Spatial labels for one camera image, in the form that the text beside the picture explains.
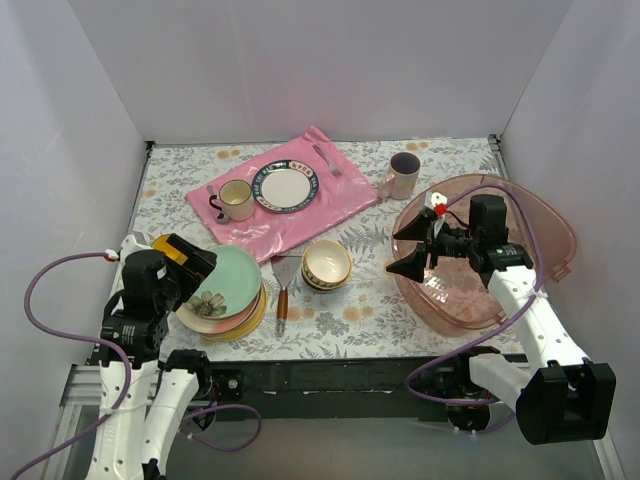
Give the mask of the pink cream branch plate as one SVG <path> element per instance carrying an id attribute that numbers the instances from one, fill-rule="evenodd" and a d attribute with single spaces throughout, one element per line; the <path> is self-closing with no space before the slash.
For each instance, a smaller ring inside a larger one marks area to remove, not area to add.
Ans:
<path id="1" fill-rule="evenodd" d="M 265 294 L 266 289 L 264 286 L 261 286 L 259 293 L 256 295 L 249 306 L 247 306 L 240 313 L 226 317 L 224 319 L 203 319 L 190 312 L 185 306 L 181 306 L 178 309 L 176 316 L 185 326 L 197 333 L 221 334 L 230 331 L 233 328 L 239 327 L 242 323 L 247 321 L 256 312 Z"/>

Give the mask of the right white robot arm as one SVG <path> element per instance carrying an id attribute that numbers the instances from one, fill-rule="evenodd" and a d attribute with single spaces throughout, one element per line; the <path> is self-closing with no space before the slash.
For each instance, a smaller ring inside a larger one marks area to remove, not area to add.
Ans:
<path id="1" fill-rule="evenodd" d="M 523 371 L 499 353 L 479 352 L 473 341 L 451 353 L 472 353 L 453 371 L 454 389 L 469 398 L 488 391 L 512 410 L 533 445 L 602 439 L 616 376 L 608 364 L 593 362 L 563 327 L 541 290 L 541 257 L 509 240 L 504 198 L 472 196 L 469 220 L 456 229 L 445 220 L 452 204 L 439 193 L 426 195 L 420 213 L 393 236 L 414 242 L 414 251 L 386 270 L 421 283 L 440 257 L 466 259 L 505 312 L 504 325 L 514 329 L 529 365 Z"/>

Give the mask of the mint green flower plate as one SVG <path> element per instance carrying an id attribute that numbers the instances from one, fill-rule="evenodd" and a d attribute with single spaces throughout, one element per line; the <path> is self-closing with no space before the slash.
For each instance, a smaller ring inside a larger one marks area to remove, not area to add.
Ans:
<path id="1" fill-rule="evenodd" d="M 262 274 L 254 256 L 240 247 L 218 245 L 212 252 L 215 269 L 184 306 L 200 318 L 217 320 L 240 313 L 254 300 Z"/>

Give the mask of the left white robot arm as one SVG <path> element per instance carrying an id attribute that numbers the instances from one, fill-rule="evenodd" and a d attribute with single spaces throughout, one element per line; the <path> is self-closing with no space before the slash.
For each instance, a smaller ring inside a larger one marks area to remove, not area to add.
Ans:
<path id="1" fill-rule="evenodd" d="M 168 317 L 211 274 L 217 257 L 176 234 L 146 246 L 127 236 L 117 254 L 123 287 L 104 309 L 96 348 L 100 414 L 90 479 L 163 479 L 191 400 L 213 386 L 205 352 L 175 350 L 160 361 Z"/>

